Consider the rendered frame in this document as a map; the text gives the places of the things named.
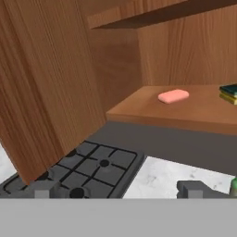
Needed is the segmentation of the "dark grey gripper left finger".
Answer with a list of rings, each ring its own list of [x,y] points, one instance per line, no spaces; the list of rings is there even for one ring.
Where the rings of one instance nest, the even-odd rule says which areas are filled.
[[[30,184],[21,194],[21,198],[58,198],[59,181],[36,181]]]

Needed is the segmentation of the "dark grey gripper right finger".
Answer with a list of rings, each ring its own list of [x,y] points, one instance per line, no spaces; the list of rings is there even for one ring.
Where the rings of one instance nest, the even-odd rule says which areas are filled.
[[[186,199],[229,198],[226,193],[214,191],[202,181],[177,181],[177,197]]]

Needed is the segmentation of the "pink bar soap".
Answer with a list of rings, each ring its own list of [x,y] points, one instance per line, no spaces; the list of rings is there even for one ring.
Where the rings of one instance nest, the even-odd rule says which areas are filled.
[[[187,91],[176,89],[160,94],[157,99],[162,103],[172,104],[184,100],[188,97],[189,93]]]

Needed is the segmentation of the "wooden cabinet door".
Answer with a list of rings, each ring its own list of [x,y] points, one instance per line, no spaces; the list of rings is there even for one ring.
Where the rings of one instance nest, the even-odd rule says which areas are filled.
[[[30,183],[105,123],[79,0],[0,0],[0,143]]]

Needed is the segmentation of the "green bottle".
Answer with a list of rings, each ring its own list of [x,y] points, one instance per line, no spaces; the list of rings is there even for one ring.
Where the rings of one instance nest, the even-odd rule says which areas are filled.
[[[230,196],[237,197],[237,177],[231,180]]]

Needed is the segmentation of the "dark grey gas hob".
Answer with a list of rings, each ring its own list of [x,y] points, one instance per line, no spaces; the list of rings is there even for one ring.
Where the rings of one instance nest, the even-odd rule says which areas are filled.
[[[59,181],[58,198],[121,198],[145,161],[142,152],[85,141],[36,181]],[[21,198],[19,174],[0,184],[0,198]]]

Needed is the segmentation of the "wooden wall cabinet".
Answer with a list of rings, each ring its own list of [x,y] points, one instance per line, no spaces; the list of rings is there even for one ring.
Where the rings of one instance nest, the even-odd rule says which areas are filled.
[[[107,120],[237,135],[237,0],[79,1]]]

